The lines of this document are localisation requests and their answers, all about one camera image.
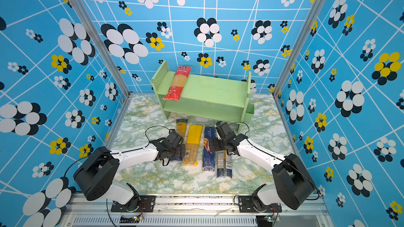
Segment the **dark blue spaghetti package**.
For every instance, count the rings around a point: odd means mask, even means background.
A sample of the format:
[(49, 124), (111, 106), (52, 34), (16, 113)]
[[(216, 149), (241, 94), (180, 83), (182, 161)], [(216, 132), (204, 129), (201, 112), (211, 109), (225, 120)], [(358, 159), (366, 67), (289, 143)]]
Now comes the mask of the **dark blue spaghetti package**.
[(204, 130), (204, 149), (203, 149), (203, 167), (204, 171), (215, 170), (215, 153), (209, 146), (209, 140), (216, 137), (216, 131), (214, 127), (205, 127)]

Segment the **blue yellow spaghetti package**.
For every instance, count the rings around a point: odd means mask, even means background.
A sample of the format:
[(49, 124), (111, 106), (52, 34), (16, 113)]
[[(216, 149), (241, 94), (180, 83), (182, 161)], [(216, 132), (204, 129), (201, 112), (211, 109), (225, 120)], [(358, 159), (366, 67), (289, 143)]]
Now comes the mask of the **blue yellow spaghetti package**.
[[(183, 138), (181, 140), (181, 145), (185, 145), (184, 140), (185, 140), (185, 136), (186, 136), (187, 122), (188, 122), (188, 119), (185, 119), (185, 118), (180, 118), (180, 119), (176, 120), (176, 132), (179, 133)], [(182, 150), (184, 150), (183, 152), (185, 154), (185, 146), (180, 147), (179, 149), (180, 149), (180, 153), (181, 153)], [(182, 161), (184, 156), (182, 156), (182, 157), (174, 157), (171, 160)]]

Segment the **green wooden shelf unit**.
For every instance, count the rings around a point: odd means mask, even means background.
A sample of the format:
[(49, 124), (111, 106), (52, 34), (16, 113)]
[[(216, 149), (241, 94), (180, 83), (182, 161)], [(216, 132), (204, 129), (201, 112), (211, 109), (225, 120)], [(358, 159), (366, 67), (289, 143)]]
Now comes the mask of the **green wooden shelf unit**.
[(174, 74), (164, 61), (151, 79), (166, 119), (176, 113), (230, 123), (244, 122), (253, 87), (251, 73), (245, 82), (191, 74), (179, 101), (163, 100)]

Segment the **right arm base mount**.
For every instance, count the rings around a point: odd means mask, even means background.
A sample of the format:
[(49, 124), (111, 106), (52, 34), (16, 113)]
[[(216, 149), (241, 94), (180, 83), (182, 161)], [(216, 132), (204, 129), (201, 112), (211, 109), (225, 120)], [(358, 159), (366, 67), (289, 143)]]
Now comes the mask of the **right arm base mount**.
[(235, 195), (233, 203), (240, 213), (281, 213), (281, 199), (275, 185), (263, 184), (251, 195)]

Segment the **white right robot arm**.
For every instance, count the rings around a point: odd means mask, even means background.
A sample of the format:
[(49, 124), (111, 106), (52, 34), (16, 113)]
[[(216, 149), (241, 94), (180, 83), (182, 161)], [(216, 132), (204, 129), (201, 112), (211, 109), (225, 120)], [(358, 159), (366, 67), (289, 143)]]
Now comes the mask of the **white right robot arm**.
[(216, 137), (208, 142), (211, 150), (225, 150), (249, 159), (272, 174), (274, 185), (263, 184), (251, 195), (256, 211), (265, 212), (275, 203), (283, 203), (296, 210), (317, 191), (313, 179), (297, 155), (279, 154), (259, 146), (245, 134), (236, 134), (225, 122), (218, 122), (215, 129)]

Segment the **aluminium corner post left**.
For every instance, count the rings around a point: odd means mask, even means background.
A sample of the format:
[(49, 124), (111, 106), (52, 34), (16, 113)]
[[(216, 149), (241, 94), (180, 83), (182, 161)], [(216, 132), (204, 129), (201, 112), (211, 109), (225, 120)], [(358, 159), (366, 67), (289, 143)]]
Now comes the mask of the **aluminium corner post left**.
[(101, 39), (100, 35), (97, 32), (97, 29), (92, 22), (88, 11), (86, 10), (83, 2), (81, 0), (69, 0), (73, 6), (75, 13), (77, 14), (78, 18), (80, 19), (81, 23), (84, 25), (85, 29), (87, 30), (90, 38), (94, 42), (94, 45), (98, 52), (100, 53), (101, 59), (104, 61), (106, 67), (110, 71), (111, 75), (116, 80), (117, 85), (120, 87), (123, 95), (126, 98), (130, 97), (130, 91), (125, 84), (123, 77), (118, 72), (116, 65), (109, 54), (109, 51), (105, 47), (103, 40)]

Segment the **clear blue spaghetti package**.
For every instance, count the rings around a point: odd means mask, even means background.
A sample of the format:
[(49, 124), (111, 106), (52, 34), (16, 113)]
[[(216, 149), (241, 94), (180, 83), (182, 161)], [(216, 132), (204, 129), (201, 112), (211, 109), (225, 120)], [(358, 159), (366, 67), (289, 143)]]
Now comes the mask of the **clear blue spaghetti package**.
[(233, 177), (232, 159), (231, 155), (226, 150), (216, 152), (216, 169), (217, 178), (229, 178)]

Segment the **right controller board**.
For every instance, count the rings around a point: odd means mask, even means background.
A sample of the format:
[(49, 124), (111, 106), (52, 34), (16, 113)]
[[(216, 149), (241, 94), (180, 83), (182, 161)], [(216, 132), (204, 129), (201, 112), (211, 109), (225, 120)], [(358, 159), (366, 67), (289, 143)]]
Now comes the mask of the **right controller board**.
[(256, 222), (258, 227), (272, 227), (273, 222), (272, 216), (256, 216)]

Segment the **left controller board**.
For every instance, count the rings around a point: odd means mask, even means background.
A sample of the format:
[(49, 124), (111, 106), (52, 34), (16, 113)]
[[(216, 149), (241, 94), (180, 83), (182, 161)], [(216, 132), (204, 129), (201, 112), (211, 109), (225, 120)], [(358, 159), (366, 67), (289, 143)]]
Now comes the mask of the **left controller board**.
[(120, 224), (139, 224), (143, 219), (143, 216), (121, 216)]

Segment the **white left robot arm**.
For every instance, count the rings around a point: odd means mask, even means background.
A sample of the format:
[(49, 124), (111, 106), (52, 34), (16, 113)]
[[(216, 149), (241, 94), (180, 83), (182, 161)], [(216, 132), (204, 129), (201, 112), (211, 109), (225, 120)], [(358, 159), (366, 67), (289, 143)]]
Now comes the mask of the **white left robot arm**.
[(88, 201), (104, 198), (134, 211), (140, 204), (140, 195), (129, 183), (115, 181), (117, 173), (144, 162), (183, 157), (183, 141), (179, 133), (170, 129), (167, 137), (150, 140), (143, 147), (115, 152), (99, 147), (75, 171), (73, 178)]

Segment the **aluminium corner post right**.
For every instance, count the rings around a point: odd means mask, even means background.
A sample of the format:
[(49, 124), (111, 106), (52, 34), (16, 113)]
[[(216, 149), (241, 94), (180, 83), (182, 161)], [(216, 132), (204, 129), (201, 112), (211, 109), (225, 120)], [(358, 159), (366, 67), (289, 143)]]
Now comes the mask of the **aluminium corner post right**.
[(302, 50), (302, 47), (305, 44), (306, 39), (308, 38), (309, 31), (311, 30), (313, 23), (316, 21), (325, 2), (326, 0), (315, 0), (315, 2), (312, 4), (312, 7), (310, 8), (307, 18), (302, 26), (302, 29), (300, 30), (297, 36), (296, 42), (292, 47), (291, 55), (289, 56), (282, 70), (282, 73), (278, 79), (275, 91), (273, 92), (274, 98), (276, 98), (277, 95), (282, 91), (283, 86), (288, 78), (289, 72), (293, 64), (295, 63), (296, 59), (298, 58), (299, 52)]

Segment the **aluminium corner post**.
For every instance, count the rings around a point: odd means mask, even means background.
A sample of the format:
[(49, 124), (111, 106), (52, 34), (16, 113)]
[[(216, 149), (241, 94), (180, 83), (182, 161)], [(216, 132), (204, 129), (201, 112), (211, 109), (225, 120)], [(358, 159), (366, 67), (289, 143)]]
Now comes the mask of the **aluminium corner post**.
[(289, 56), (282, 70), (282, 73), (278, 79), (275, 91), (273, 92), (274, 98), (276, 98), (277, 95), (282, 91), (283, 86), (288, 78), (289, 72), (293, 64), (295, 63), (296, 59), (298, 58), (299, 52), (302, 50), (302, 47), (305, 44), (306, 39), (308, 38), (309, 31), (311, 30), (313, 23), (316, 21), (325, 2), (326, 0), (315, 0), (315, 2), (312, 4), (312, 7), (310, 8), (307, 18), (302, 26), (302, 29), (300, 30), (297, 36), (296, 42), (292, 47), (291, 55)]
[(94, 45), (98, 52), (100, 53), (101, 59), (104, 61), (106, 67), (110, 71), (111, 75), (116, 80), (117, 85), (120, 87), (123, 95), (126, 98), (130, 97), (130, 91), (125, 84), (123, 77), (118, 72), (116, 65), (109, 54), (109, 51), (105, 47), (103, 40), (101, 39), (100, 35), (97, 32), (97, 29), (92, 22), (88, 11), (86, 10), (83, 2), (81, 0), (69, 0), (73, 6), (75, 13), (77, 14), (78, 18), (80, 19), (81, 23), (84, 25), (85, 29), (87, 30), (90, 38), (94, 42)]

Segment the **red spaghetti package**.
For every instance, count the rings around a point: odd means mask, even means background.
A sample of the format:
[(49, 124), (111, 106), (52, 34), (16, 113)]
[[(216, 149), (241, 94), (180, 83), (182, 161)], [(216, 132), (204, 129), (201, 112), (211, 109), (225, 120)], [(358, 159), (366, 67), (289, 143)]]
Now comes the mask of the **red spaghetti package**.
[(189, 66), (178, 66), (177, 71), (171, 81), (171, 86), (168, 90), (167, 95), (163, 100), (179, 101), (181, 98), (182, 91), (186, 85), (189, 74), (191, 72), (191, 67)]

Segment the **green plastic hanging bin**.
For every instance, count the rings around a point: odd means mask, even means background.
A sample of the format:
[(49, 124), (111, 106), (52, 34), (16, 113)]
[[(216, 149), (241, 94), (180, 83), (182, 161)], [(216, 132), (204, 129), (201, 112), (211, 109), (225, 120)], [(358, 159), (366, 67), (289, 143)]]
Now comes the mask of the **green plastic hanging bin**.
[(254, 113), (255, 113), (255, 106), (254, 104), (249, 103), (246, 108), (244, 122), (249, 123), (252, 120)]

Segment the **controller board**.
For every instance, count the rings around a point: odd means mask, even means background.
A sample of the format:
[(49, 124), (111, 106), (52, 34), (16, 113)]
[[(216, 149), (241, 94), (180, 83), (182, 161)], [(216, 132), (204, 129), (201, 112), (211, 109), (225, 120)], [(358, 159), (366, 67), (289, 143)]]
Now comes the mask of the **controller board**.
[(272, 216), (256, 216), (256, 222), (258, 227), (272, 227), (273, 222)]
[(121, 216), (120, 224), (139, 224), (143, 219), (143, 216)]

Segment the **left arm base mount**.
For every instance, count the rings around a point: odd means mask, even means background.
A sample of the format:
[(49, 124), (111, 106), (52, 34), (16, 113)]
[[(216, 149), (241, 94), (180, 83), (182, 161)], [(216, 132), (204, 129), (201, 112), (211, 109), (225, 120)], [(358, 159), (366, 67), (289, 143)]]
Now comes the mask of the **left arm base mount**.
[(157, 196), (155, 195), (140, 195), (137, 190), (130, 185), (126, 184), (131, 190), (133, 195), (126, 204), (120, 204), (117, 201), (113, 201), (111, 212), (128, 212), (128, 213), (151, 213), (154, 210)]

